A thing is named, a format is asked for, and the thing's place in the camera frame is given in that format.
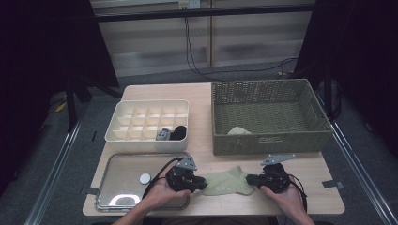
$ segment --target table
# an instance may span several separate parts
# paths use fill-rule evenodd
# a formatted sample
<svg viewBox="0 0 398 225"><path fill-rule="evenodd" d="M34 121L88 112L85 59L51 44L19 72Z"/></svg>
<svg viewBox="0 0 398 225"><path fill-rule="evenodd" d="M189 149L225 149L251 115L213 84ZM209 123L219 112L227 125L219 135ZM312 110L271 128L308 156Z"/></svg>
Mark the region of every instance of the table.
<svg viewBox="0 0 398 225"><path fill-rule="evenodd" d="M211 83L132 85L125 89L121 100L186 99L190 103L189 142L186 152L198 167L195 175L224 172L239 165L244 172L262 172L260 162L266 155L214 156L211 136ZM117 152L106 143L91 183L98 188L108 161ZM322 153L300 153L283 163L288 173L294 174L308 195L308 213L311 215L338 215L345 210L336 187L324 188L322 182L332 180ZM95 196L87 195L83 212L86 216L122 216L124 213L99 212ZM204 196L201 191L191 195L190 204L180 211L153 211L149 216L276 216L281 211L260 190L250 196L228 194Z"/></svg>

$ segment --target power outlet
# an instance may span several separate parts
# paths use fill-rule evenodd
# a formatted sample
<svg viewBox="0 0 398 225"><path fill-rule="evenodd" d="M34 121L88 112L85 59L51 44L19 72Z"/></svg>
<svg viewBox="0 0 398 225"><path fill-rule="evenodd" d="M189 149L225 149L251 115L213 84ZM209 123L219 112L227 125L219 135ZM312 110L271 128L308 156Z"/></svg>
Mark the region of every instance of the power outlet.
<svg viewBox="0 0 398 225"><path fill-rule="evenodd" d="M179 9L188 9L190 8L190 1L189 0L182 0L178 1Z"/></svg>
<svg viewBox="0 0 398 225"><path fill-rule="evenodd" d="M190 0L189 9L197 9L200 8L200 0Z"/></svg>

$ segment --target green woven basket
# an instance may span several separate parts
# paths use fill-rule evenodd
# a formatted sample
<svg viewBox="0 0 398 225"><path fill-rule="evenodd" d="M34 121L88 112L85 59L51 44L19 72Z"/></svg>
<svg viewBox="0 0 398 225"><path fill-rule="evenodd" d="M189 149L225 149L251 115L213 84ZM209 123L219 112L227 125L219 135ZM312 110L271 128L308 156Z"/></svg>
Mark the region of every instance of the green woven basket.
<svg viewBox="0 0 398 225"><path fill-rule="evenodd" d="M305 79L215 82L211 96L214 155L319 152L332 137Z"/></svg>

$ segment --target person's arm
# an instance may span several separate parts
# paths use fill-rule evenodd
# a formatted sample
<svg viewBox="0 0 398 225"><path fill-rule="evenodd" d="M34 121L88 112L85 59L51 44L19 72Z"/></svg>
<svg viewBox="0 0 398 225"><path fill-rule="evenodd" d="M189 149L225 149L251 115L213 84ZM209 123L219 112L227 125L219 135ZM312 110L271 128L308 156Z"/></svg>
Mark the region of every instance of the person's arm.
<svg viewBox="0 0 398 225"><path fill-rule="evenodd" d="M164 177L168 170L165 170L160 177ZM185 198L189 196L189 190L173 191L165 178L158 180L150 189L145 198L138 202L125 216L121 217L114 225L135 225L151 210L166 205L173 199Z"/></svg>
<svg viewBox="0 0 398 225"><path fill-rule="evenodd" d="M276 202L282 212L296 225L314 224L313 220L304 210L299 191L293 185L290 185L286 192L279 194L275 194L266 186L262 186L261 190Z"/></svg>

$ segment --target rolled sock in basket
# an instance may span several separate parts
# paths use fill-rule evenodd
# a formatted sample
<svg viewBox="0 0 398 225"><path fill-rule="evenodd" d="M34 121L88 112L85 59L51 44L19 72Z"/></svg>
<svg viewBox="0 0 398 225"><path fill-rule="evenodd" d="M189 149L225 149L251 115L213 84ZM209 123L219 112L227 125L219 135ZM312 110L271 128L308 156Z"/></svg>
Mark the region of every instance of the rolled sock in basket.
<svg viewBox="0 0 398 225"><path fill-rule="evenodd" d="M248 173L242 171L239 166L226 171L215 172L201 175L207 181L207 186L203 190L204 195L224 195L239 193L250 195L254 189L248 185L246 176Z"/></svg>
<svg viewBox="0 0 398 225"><path fill-rule="evenodd" d="M228 134L251 134L251 132L242 127L233 127L231 130L229 130Z"/></svg>

